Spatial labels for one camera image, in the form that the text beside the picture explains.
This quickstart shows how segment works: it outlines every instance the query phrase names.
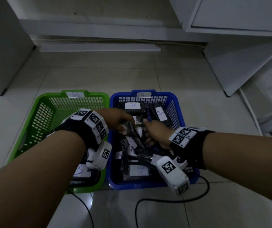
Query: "hand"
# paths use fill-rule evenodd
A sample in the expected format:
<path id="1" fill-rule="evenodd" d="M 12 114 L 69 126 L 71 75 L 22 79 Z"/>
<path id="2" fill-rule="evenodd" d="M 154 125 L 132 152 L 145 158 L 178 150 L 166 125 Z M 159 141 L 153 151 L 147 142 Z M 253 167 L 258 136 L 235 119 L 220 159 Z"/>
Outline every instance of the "hand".
<path id="1" fill-rule="evenodd" d="M 148 137 L 146 140 L 148 145 L 152 146 L 157 141 L 162 148 L 170 149 L 169 145 L 171 141 L 169 141 L 169 137 L 174 133 L 174 130 L 169 129 L 163 123 L 155 120 L 149 122 L 144 119 L 143 123 L 146 126 L 144 131 L 147 132 L 145 136 Z"/>
<path id="2" fill-rule="evenodd" d="M 133 124 L 135 124 L 133 116 L 121 109 L 104 108 L 95 111 L 104 118 L 104 121 L 109 129 L 117 130 L 123 135 L 126 135 L 126 130 L 119 124 L 120 121 L 132 121 Z"/>

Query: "cable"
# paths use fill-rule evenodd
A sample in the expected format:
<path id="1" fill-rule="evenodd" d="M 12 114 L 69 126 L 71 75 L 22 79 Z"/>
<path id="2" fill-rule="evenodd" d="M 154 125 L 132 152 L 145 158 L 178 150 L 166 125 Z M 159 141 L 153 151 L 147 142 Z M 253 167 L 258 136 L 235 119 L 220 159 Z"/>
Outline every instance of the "cable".
<path id="1" fill-rule="evenodd" d="M 104 42 L 104 41 L 118 42 L 120 41 L 120 39 L 44 39 L 44 38 L 32 38 L 32 40 L 46 41 L 46 42 Z M 152 42 L 152 41 L 143 40 L 143 39 L 127 39 L 127 41 L 146 42 L 149 44 L 157 44 L 157 45 L 189 45 L 189 46 L 197 46 L 201 48 L 206 48 L 206 46 L 204 45 L 179 43 L 179 42 Z"/>
<path id="2" fill-rule="evenodd" d="M 92 221 L 92 227 L 94 228 L 94 222 L 93 222 L 93 218 L 92 218 L 92 215 L 88 209 L 88 207 L 86 206 L 86 204 L 84 203 L 84 201 L 82 201 L 77 195 L 75 195 L 73 192 L 71 192 L 70 190 L 67 190 L 70 194 L 72 194 L 74 197 L 76 197 L 80 202 L 82 202 L 82 204 L 85 206 L 85 208 L 87 209 L 88 211 L 88 214 L 89 216 L 91 217 L 91 221 Z"/>
<path id="3" fill-rule="evenodd" d="M 205 179 L 203 176 L 200 176 L 200 178 L 202 178 L 203 180 L 205 180 L 205 182 L 207 183 L 207 190 L 202 194 L 202 195 L 199 195 L 195 198 L 192 198 L 192 199 L 186 199 L 186 200 L 178 200 L 178 201 L 171 201 L 171 200 L 160 200 L 160 199 L 140 199 L 137 204 L 136 204 L 136 207 L 135 207 L 135 220 L 136 220 L 136 227 L 138 228 L 138 222 L 137 222 L 137 207 L 138 207 L 138 204 L 143 202 L 143 201 L 152 201 L 152 202 L 158 202 L 158 203 L 188 203 L 188 202 L 192 202 L 192 201 L 196 201 L 200 198 L 202 198 L 203 196 L 205 196 L 209 190 L 210 190 L 210 184 L 208 182 L 207 179 Z"/>
<path id="4" fill-rule="evenodd" d="M 259 125 L 259 122 L 257 121 L 256 116 L 255 116 L 255 114 L 254 114 L 254 112 L 253 112 L 253 110 L 252 110 L 252 108 L 251 108 L 251 106 L 250 106 L 250 104 L 249 104 L 243 90 L 241 88 L 239 88 L 239 91 L 241 93 L 242 98 L 244 99 L 244 101 L 246 103 L 246 106 L 247 106 L 248 110 L 250 111 L 250 114 L 251 114 L 251 116 L 253 118 L 253 121 L 255 123 L 255 126 L 256 126 L 257 130 L 259 131 L 260 135 L 263 136 L 260 125 Z"/>

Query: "green plastic basket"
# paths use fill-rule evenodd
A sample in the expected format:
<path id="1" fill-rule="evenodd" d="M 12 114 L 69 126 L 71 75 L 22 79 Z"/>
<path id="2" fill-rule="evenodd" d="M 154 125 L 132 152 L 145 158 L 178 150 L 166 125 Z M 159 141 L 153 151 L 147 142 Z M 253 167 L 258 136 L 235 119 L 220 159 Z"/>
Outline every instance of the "green plastic basket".
<path id="1" fill-rule="evenodd" d="M 83 92 L 84 98 L 68 98 L 66 92 Z M 61 93 L 46 93 L 37 97 L 28 115 L 23 130 L 9 157 L 8 163 L 39 143 L 43 134 L 54 129 L 80 108 L 108 108 L 110 97 L 105 93 L 90 93 L 86 90 L 63 90 Z M 70 188 L 74 193 L 94 192 L 105 179 L 105 169 L 101 171 L 99 182 L 89 187 Z"/>

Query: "wristband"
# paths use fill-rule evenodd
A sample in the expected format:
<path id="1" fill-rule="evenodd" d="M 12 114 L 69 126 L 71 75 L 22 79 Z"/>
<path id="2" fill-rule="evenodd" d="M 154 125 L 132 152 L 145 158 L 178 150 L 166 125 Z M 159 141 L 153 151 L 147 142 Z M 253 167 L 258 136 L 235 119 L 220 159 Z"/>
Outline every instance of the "wristband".
<path id="1" fill-rule="evenodd" d="M 214 131 L 198 127 L 180 127 L 169 138 L 175 155 L 188 161 L 192 167 L 206 169 L 203 159 L 203 144 L 206 136 Z"/>
<path id="2" fill-rule="evenodd" d="M 96 111 L 84 108 L 79 109 L 64 120 L 62 124 L 51 131 L 50 134 L 58 130 L 75 132 L 84 141 L 86 149 L 92 148 L 94 150 L 98 149 L 99 144 L 109 133 L 103 117 Z"/>

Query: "blue plastic basket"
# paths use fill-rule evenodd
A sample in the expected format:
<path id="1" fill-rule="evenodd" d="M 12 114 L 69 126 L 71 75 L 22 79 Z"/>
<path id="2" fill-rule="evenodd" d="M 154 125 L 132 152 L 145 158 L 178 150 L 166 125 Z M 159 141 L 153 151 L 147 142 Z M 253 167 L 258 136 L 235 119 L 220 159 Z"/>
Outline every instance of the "blue plastic basket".
<path id="1" fill-rule="evenodd" d="M 150 98 L 141 98 L 137 97 L 137 94 L 139 92 L 150 92 L 151 97 Z M 156 92 L 155 90 L 133 90 L 130 93 L 129 92 L 122 92 L 122 93 L 115 93 L 111 96 L 110 99 L 110 108 L 116 108 L 118 105 L 118 102 L 123 101 L 131 101 L 131 102 L 138 102 L 142 101 L 145 103 L 145 106 L 148 109 L 148 105 L 156 102 L 161 102 L 166 107 L 166 111 L 170 118 L 172 119 L 173 124 L 171 125 L 171 129 L 179 128 L 180 126 L 185 126 L 184 118 L 181 113 L 178 99 L 177 97 L 170 93 L 170 92 Z M 147 119 L 148 121 L 151 121 L 151 115 L 149 110 L 147 110 Z M 112 141 L 117 136 L 117 131 L 110 130 L 108 142 L 112 144 Z M 108 160 L 107 164 L 107 173 L 106 173 L 106 179 L 109 181 L 110 187 L 112 187 L 115 190 L 128 190 L 128 189 L 141 189 L 141 188 L 153 188 L 153 187 L 162 187 L 167 186 L 167 184 L 164 181 L 161 182 L 114 182 L 113 179 L 115 178 L 116 174 L 119 174 L 117 171 L 113 171 L 112 169 L 112 161 L 115 159 L 115 152 L 111 152 L 111 156 Z M 199 175 L 199 169 L 195 169 L 194 172 L 190 172 L 187 174 L 190 183 L 194 184 L 198 180 Z"/>

